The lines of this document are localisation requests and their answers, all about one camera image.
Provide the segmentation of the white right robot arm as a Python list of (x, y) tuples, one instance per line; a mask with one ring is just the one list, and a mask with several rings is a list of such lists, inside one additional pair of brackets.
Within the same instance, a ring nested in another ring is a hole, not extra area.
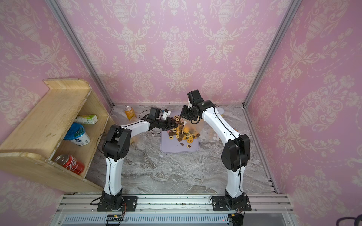
[(228, 181), (225, 188), (225, 201), (231, 210), (248, 203), (243, 188), (244, 172), (250, 160), (250, 139), (241, 135), (220, 115), (216, 104), (204, 100), (198, 90), (189, 92), (189, 103), (184, 105), (181, 117), (191, 123), (199, 123), (203, 119), (216, 132), (224, 145), (221, 160), (228, 170)]

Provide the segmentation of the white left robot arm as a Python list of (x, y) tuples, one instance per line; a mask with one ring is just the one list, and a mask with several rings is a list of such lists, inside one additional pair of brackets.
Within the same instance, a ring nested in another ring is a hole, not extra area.
[(124, 203), (121, 174), (124, 158), (130, 149), (131, 138), (153, 129), (168, 131), (177, 127), (178, 124), (171, 118), (170, 110), (155, 107), (136, 122), (122, 126), (112, 125), (102, 146), (107, 171), (101, 201), (112, 206), (114, 210), (120, 209)]

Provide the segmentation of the ziploc bag with yellow chick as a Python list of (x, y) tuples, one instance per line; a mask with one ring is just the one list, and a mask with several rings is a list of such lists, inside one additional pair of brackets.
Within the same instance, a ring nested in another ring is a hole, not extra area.
[(201, 133), (204, 129), (205, 121), (201, 119), (198, 123), (191, 123), (191, 121), (184, 119), (184, 128), (186, 132), (196, 136), (197, 134)]

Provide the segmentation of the clear ziploc bag of cookies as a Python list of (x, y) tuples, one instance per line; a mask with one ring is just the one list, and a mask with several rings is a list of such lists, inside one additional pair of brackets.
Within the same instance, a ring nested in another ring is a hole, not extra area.
[(131, 137), (130, 145), (137, 145), (140, 142), (140, 134)]

